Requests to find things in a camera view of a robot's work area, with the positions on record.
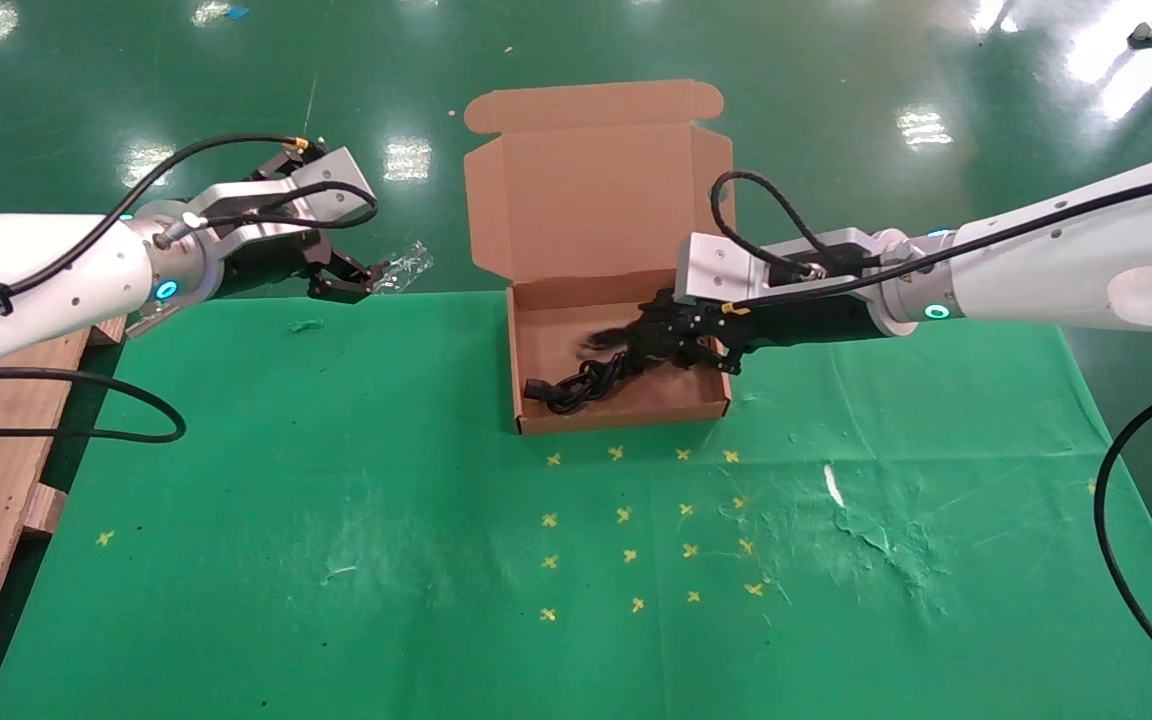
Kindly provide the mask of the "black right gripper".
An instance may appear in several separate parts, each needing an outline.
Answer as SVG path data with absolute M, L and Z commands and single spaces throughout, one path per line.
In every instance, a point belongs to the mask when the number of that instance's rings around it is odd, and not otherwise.
M 748 314 L 726 313 L 717 300 L 679 301 L 675 291 L 659 290 L 639 306 L 635 333 L 726 333 L 733 331 L 736 350 L 820 344 L 882 338 L 881 324 L 869 302 L 854 295 L 755 306 Z M 631 376 L 662 364 L 707 366 L 741 373 L 741 354 L 730 357 L 699 338 L 673 334 L 630 334 L 623 344 L 623 367 Z

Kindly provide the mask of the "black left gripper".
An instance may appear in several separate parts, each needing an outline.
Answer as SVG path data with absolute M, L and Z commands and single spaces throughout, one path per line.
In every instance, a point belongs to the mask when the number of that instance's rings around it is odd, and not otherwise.
M 319 278 L 332 263 L 335 281 Z M 310 300 L 357 304 L 387 275 L 389 260 L 364 264 L 335 251 L 326 232 L 301 232 L 247 243 L 223 262 L 221 300 L 293 281 Z

